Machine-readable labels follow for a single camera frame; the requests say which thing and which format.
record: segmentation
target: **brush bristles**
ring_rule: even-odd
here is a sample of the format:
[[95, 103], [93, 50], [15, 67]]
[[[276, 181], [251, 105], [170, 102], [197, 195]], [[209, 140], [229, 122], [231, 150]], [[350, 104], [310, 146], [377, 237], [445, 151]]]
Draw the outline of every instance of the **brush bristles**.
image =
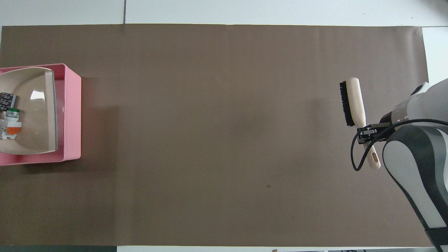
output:
[[340, 96], [342, 98], [342, 108], [344, 110], [345, 122], [348, 126], [354, 126], [355, 122], [353, 121], [352, 113], [350, 111], [350, 103], [349, 103], [349, 95], [347, 93], [347, 83], [341, 82], [340, 86]]

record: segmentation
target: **brush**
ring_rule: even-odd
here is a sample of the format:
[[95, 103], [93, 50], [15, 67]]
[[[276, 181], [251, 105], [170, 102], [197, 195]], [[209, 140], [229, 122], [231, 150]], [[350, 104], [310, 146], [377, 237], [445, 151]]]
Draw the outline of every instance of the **brush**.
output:
[[[361, 86], [357, 78], [348, 78], [341, 82], [340, 96], [342, 98], [342, 108], [345, 114], [345, 122], [348, 126], [356, 126], [362, 128], [366, 126], [366, 112], [364, 111], [364, 103], [362, 102]], [[364, 149], [367, 149], [369, 143], [365, 143]], [[367, 155], [369, 166], [372, 169], [379, 169], [381, 163], [376, 154], [375, 147], [370, 148]]]

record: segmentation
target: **pink tray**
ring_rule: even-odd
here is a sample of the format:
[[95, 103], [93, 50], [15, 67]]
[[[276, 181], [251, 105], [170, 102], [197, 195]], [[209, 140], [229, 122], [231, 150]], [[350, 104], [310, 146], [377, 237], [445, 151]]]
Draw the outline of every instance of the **pink tray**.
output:
[[[55, 75], [58, 148], [54, 152], [12, 155], [0, 152], [0, 165], [62, 162], [81, 157], [81, 77], [65, 64], [31, 65]], [[0, 74], [31, 66], [0, 68]]]

